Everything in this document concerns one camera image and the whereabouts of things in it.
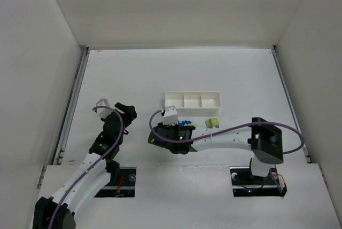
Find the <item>white bracket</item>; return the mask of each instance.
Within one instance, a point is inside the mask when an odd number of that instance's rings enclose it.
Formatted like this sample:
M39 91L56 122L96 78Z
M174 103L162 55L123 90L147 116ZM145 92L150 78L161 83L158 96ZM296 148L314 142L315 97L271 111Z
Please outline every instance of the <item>white bracket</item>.
M162 117L162 124L168 126L178 125L178 114L176 107L165 107L164 116Z
M96 102L96 106L107 106L107 107L110 107L108 100L105 99L105 98L101 98L100 100L98 100ZM109 110L109 109L104 109L104 108L96 109L96 114L99 117L103 118L103 119L106 119L107 116L110 115L111 113L112 113L112 111Z

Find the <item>cable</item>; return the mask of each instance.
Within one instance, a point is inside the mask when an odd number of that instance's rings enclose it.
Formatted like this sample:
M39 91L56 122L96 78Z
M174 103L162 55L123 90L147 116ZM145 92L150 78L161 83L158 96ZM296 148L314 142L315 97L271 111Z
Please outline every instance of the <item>cable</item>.
M120 187L121 187L122 184L123 184L123 176L121 176L121 178L119 179L119 185L118 185L118 188L116 189L114 195L116 195L117 193L120 192Z
M227 133L227 132L230 132L230 131L233 131L233 130L237 130L237 129L241 129L241 128L245 128L245 127L250 127L250 126L255 126L255 125L274 125L274 126L278 126L278 127L283 127L283 128L286 128L286 129L289 129L289 130L295 132L295 133L299 136L299 138L300 138L300 146L297 147L297 148L295 148L295 149L292 149L292 150L283 152L283 154L294 153L294 152L296 152L296 151L302 149L303 146L304 146L304 144L305 144L305 138L302 136L302 134L301 134L298 130L296 130L296 129L294 129L293 127L290 127L290 126L288 126L288 125L285 125L285 124L281 124L281 123L278 123L278 122L268 122L268 121L250 122L250 123L242 124L242 125L239 125L239 126L235 126L235 127L229 128L229 129L224 129L224 130L221 130L221 131L212 133L212 134L208 134L208 135L204 135L204 136L200 136L200 137L195 137L195 138L192 138L192 139L188 139L188 140L170 140L170 139L167 139L167 138L165 138L165 137L162 137L162 136L158 135L158 133L153 129L152 120L153 120L153 118L154 118L158 113L162 113L162 110L156 111L156 112L153 113L153 115L151 116L150 121L149 121L150 129L151 129L152 133L153 133L157 138L159 138L160 140L163 140L163 141L165 141L165 142L172 143L172 144L185 144L185 143L190 143L190 142L193 142L193 141L197 141L197 140L201 140L201 139L204 139L204 138L211 137L211 135L214 137L214 136L217 136L217 135L220 135L220 134L224 134L224 133Z
M75 182L69 187L68 190L65 191L65 194L63 195L63 197L60 199L60 201L58 202L57 204L57 207L55 209L55 211L53 212L52 214L52 217L51 217L51 220L50 220L50 223L49 223L49 227L48 229L52 229L52 225L53 225L53 221L55 220L55 217L56 217L56 214L57 214L57 211L58 209L60 208L60 206L63 204L66 196L71 192L71 190L75 187L75 185L97 164L99 163L104 157L106 157L114 148L115 146L118 144L121 136L122 136L122 133L123 133L123 128L124 128L124 125L123 125L123 120L122 120L122 117L120 115L120 113L116 110L116 109L113 109L111 107L107 107L107 106L96 106L94 107L92 110L96 110L96 109L99 109L99 108L103 108L103 109L108 109L108 110L111 110L112 112L114 112L118 117L119 117L119 120L120 120L120 132L119 132L119 135L117 137L117 139L115 140L114 144L111 146L111 148L108 149L107 152L105 152L98 160L96 160L83 174L81 174L79 176L78 179L75 180Z

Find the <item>black mount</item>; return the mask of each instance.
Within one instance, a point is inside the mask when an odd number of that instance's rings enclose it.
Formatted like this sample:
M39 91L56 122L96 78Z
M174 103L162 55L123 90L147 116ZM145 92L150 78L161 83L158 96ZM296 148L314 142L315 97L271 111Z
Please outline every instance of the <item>black mount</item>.
M158 123L156 127L153 128L155 132L167 139L170 140L180 140L180 136L182 137L182 140L188 140L191 139L192 131L195 129L193 126L185 126L180 127L179 125L176 126L168 126L163 125L161 122ZM179 143L179 144L173 144L166 141L163 141L156 137L153 132L150 133L148 142L150 144L168 149L173 154L187 154L188 152L195 152L195 149L191 147L193 142L190 143Z
M252 122L263 122L262 118L252 118ZM251 149L259 161L266 164L284 162L282 131L273 125L251 126L252 137L248 139Z
M122 134L118 144L114 147L114 149L106 157L104 157L106 159L106 171L111 174L111 181L117 180L120 171L119 163L113 161L113 158L119 152L119 145L122 144L123 135L128 134L128 131L126 131L125 128L131 125L132 121L137 117L134 106L125 106L118 102L115 104L115 107L123 112L121 113L118 111L123 120L124 134ZM96 153L100 156L105 154L108 149L113 146L120 133L120 119L116 113L112 112L107 116L106 119L101 120L105 122L103 125L103 131L98 135L95 142L89 149L89 153ZM41 197L35 205L33 229L48 229L50 219L56 209L56 206L57 203L53 201L52 197L48 199ZM63 204L56 213L52 229L75 228L76 223L74 220L74 214L70 212L67 204Z
M118 144L114 149L106 156L107 166L112 162L116 154L119 152L119 146L122 144L123 135L127 135L126 127L131 125L132 121L136 119L137 113L135 112L134 106L125 106L121 103L116 103L115 107L123 111L120 113L123 120L123 128L125 129L124 134L122 134ZM101 119L105 123L103 124L103 131L98 135L95 142L89 149L89 153L96 153L100 156L105 154L108 149L110 149L114 142L116 141L120 132L120 119L116 113L111 113L106 119Z

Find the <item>small yellow item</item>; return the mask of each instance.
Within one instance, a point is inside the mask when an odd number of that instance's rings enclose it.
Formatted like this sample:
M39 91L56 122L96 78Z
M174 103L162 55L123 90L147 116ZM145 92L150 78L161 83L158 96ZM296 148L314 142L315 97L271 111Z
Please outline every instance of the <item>small yellow item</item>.
M219 128L220 127L220 121L218 118L212 118L212 119L209 119L205 122L207 128Z

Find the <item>red wire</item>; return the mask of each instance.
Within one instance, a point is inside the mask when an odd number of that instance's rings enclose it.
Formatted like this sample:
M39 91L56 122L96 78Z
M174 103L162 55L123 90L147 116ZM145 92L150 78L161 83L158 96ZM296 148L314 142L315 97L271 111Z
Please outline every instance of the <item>red wire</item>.
M123 176L121 176L121 178L119 179L119 185L118 188L116 189L115 195L118 193L118 191L120 190L120 186L123 184Z

